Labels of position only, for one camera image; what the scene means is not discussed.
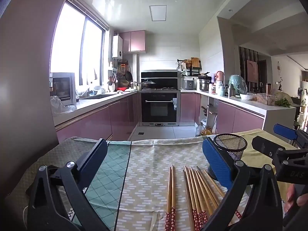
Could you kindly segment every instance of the mesh pen holder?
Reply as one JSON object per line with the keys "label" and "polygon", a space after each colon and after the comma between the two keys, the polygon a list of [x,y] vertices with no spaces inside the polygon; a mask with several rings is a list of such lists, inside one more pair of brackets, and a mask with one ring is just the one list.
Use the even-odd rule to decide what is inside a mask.
{"label": "mesh pen holder", "polygon": [[[247,141],[235,134],[219,134],[214,137],[214,143],[223,151],[228,152],[234,161],[240,160],[243,155],[243,151],[247,148]],[[216,175],[211,168],[208,167],[208,174],[217,180]]]}

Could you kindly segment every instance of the window frame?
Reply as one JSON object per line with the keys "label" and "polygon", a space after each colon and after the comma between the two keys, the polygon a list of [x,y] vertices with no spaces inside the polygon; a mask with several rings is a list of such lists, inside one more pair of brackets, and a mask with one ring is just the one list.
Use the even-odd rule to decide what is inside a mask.
{"label": "window frame", "polygon": [[[80,54],[79,54],[79,85],[84,85],[83,84],[83,79],[82,79],[82,56],[83,56],[83,45],[84,45],[84,35],[85,35],[85,29],[86,29],[86,24],[87,21],[92,22],[94,25],[96,25],[99,29],[102,31],[102,38],[101,38],[101,46],[100,46],[100,86],[103,85],[103,63],[104,63],[104,57],[103,57],[103,52],[104,52],[104,37],[106,33],[106,29],[103,28],[101,25],[99,25],[95,20],[93,20],[90,16],[88,16],[85,12],[83,12],[78,6],[76,6],[74,3],[72,3],[70,0],[66,0],[65,3],[67,5],[71,6],[73,9],[78,11],[79,13],[83,14],[85,16],[84,19],[84,28],[82,31],[82,36],[81,36],[81,43],[80,43]],[[51,69],[51,54],[52,54],[52,48],[53,48],[53,43],[51,46],[51,53],[50,53],[50,65],[49,65],[49,72]]]}

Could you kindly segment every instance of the blue gripper pad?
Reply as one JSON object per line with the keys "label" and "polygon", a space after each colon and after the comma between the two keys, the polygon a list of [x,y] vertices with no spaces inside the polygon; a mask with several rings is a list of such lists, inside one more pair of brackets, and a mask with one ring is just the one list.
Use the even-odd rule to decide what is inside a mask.
{"label": "blue gripper pad", "polygon": [[221,157],[221,154],[215,149],[208,138],[204,139],[202,150],[207,161],[211,165],[219,183],[229,190],[233,185],[230,167],[227,165],[227,163],[225,163]]}
{"label": "blue gripper pad", "polygon": [[280,124],[274,126],[274,133],[283,136],[289,140],[296,140],[297,134],[294,129],[290,129]]}

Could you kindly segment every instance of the recessed ceiling light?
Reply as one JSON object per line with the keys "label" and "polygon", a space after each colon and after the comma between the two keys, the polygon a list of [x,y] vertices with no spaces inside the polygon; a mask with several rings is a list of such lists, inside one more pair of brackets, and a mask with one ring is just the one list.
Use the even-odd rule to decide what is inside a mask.
{"label": "recessed ceiling light", "polygon": [[151,5],[149,7],[152,21],[167,20],[167,5]]}

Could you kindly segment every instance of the herbs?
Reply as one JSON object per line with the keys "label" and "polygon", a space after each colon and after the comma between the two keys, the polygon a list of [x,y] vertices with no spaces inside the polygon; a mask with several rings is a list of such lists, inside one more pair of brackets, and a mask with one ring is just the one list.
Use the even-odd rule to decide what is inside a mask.
{"label": "herbs", "polygon": [[277,100],[275,102],[275,105],[290,108],[291,103],[289,103],[289,101],[286,98],[283,98],[283,99]]}

